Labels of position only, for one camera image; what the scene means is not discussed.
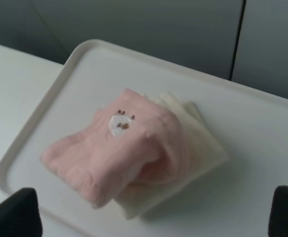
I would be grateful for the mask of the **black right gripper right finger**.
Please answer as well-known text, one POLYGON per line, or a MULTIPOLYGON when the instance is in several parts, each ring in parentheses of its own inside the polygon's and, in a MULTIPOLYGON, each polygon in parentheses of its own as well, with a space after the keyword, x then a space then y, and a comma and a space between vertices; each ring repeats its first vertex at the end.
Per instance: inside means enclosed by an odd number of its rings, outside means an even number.
POLYGON ((288 237, 288 186, 278 186, 274 191, 268 236, 288 237))

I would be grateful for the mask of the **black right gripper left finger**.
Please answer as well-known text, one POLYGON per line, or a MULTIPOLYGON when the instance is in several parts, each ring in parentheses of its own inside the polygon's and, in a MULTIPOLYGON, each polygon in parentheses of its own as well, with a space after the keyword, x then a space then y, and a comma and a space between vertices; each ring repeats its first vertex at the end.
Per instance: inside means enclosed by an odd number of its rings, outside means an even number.
POLYGON ((42 234, 34 188, 22 188, 0 203, 0 237, 41 237, 42 234))

